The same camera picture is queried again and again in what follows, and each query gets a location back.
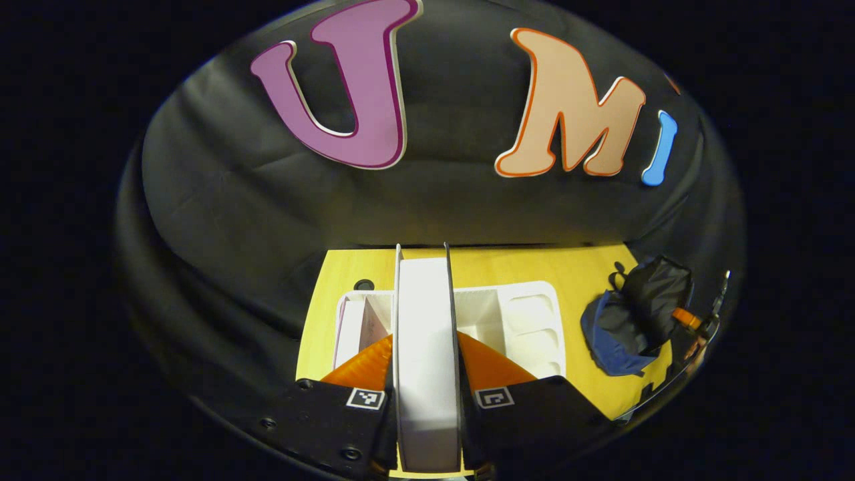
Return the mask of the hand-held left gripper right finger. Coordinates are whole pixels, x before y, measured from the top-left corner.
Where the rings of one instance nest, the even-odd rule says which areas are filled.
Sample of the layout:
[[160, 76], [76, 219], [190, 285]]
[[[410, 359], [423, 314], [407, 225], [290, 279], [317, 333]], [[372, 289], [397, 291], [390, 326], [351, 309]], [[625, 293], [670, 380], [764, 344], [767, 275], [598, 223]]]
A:
[[462, 462], [476, 478], [545, 478], [600, 447], [612, 422], [562, 375], [537, 378], [458, 333]]

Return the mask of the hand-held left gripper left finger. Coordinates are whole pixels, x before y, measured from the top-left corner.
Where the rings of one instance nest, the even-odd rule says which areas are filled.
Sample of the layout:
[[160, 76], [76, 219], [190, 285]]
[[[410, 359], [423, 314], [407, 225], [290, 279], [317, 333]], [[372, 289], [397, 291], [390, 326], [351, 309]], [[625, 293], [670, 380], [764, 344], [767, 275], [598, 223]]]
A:
[[257, 416], [257, 439], [336, 478], [388, 478], [398, 468], [393, 336], [320, 380], [301, 378]]

